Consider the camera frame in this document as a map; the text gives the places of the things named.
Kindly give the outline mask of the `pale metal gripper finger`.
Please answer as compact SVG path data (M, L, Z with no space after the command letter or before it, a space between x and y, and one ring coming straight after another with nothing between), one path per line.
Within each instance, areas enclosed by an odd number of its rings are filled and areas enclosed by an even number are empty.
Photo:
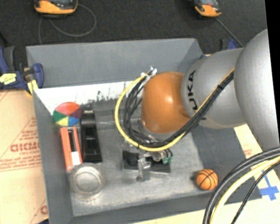
M150 162L146 161L144 158L138 159L138 181L147 181L150 179Z

